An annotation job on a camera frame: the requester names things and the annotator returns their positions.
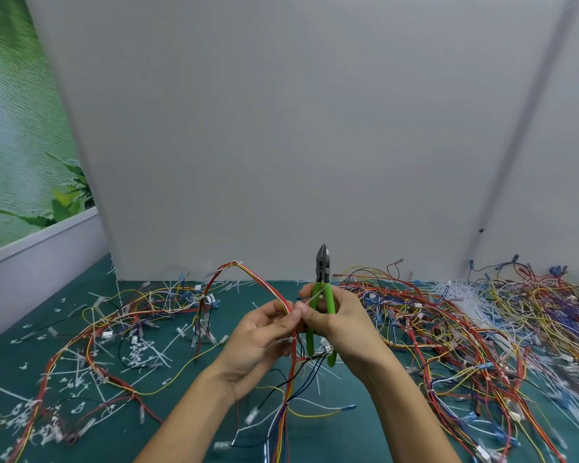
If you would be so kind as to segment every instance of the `person's right hand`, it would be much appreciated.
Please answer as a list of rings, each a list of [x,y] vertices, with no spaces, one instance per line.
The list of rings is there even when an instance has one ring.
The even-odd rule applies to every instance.
[[[313,286],[314,283],[303,286],[298,295],[301,298],[311,297]],[[301,311],[301,320],[316,334],[325,336],[349,370],[362,378],[363,366],[379,360],[382,354],[391,354],[390,350],[382,342],[358,296],[340,287],[331,288],[336,315],[320,313],[326,311],[323,299],[320,300],[319,311],[301,301],[296,303],[296,307]]]

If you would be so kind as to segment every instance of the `green handle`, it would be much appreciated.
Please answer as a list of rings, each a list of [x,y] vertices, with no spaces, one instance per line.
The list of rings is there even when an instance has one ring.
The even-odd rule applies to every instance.
[[[330,288],[329,284],[324,284],[324,283],[316,283],[313,286],[313,291],[312,292],[319,292],[322,290],[322,287],[324,288],[324,299],[326,299],[326,309],[328,311],[328,313],[336,313],[336,309],[335,309],[335,298],[332,296],[332,289]],[[320,296],[316,295],[313,299],[311,299],[311,302],[309,302],[309,306],[312,309],[317,310],[317,304],[319,303],[319,299]],[[313,328],[311,327],[307,327],[307,355],[311,358],[313,356],[313,354],[315,354],[315,347],[313,344]],[[336,351],[332,351],[332,354],[329,355],[328,357],[328,366],[329,367],[333,367],[335,365],[336,362]]]

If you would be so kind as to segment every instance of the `diagonal cutting pliers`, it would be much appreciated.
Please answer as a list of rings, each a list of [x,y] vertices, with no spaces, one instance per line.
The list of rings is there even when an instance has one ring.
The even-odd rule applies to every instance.
[[[336,313],[335,299],[332,296],[332,289],[330,287],[330,253],[328,252],[328,248],[326,248],[326,244],[323,244],[317,252],[316,284],[313,286],[312,293],[315,294],[311,302],[309,302],[309,306],[312,309],[317,310],[320,297],[324,297],[326,301],[326,311],[328,313]],[[312,357],[314,353],[313,328],[307,327],[307,354],[309,354],[309,357]],[[328,366],[334,366],[335,362],[336,351],[332,350],[328,355]]]

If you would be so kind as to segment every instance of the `white ledge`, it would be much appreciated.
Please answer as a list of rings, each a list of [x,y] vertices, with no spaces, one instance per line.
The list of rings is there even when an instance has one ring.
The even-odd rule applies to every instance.
[[[67,229],[70,229],[77,224],[80,224],[93,216],[97,215],[96,207],[87,209],[81,213],[71,216],[68,219],[60,221],[54,225],[41,229],[40,231],[34,232],[30,235],[23,237],[22,239],[11,242],[8,245],[0,248],[0,262],[18,254],[19,252],[26,250],[38,243],[53,237],[56,234],[61,233]]]

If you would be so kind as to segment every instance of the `fingernail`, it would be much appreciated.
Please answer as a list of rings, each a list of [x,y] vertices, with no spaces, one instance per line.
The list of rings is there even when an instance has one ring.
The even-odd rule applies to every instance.
[[[307,304],[305,304],[305,303],[302,302],[302,301],[298,301],[298,302],[295,303],[294,305],[295,305],[295,306],[298,308],[298,310],[300,310],[302,313],[306,312],[307,309],[309,308],[309,307],[307,307]]]

